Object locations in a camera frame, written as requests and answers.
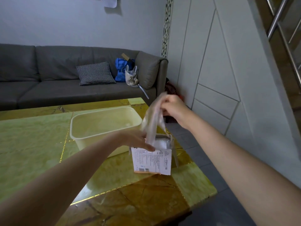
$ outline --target translucent plastic bin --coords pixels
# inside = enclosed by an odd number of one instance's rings
[[[79,150],[82,150],[104,138],[110,132],[134,129],[140,126],[141,123],[141,117],[132,107],[108,108],[73,117],[70,124],[70,137],[75,140]],[[128,150],[129,147],[121,146],[112,152],[109,157]]]

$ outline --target person's right hand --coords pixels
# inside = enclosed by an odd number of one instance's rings
[[[184,102],[177,95],[166,95],[161,104],[163,109],[163,116],[174,117],[179,125],[188,129],[187,118],[193,114],[193,112],[184,104]]]

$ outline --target gray leather sofa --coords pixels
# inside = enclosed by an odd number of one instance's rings
[[[115,59],[122,53],[136,59],[139,83],[149,99],[126,83],[79,85],[76,66],[108,61],[115,77]],[[150,104],[164,91],[167,66],[164,58],[127,49],[0,44],[0,110],[137,97]]]

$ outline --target black and white pillow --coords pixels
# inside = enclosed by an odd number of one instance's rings
[[[116,83],[108,62],[77,66],[76,69],[81,86]]]

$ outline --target gray tile floor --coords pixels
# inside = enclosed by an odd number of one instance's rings
[[[220,173],[197,143],[193,135],[177,123],[166,124],[181,146],[216,187],[218,194],[205,205],[193,209],[179,226],[249,226],[255,225]]]

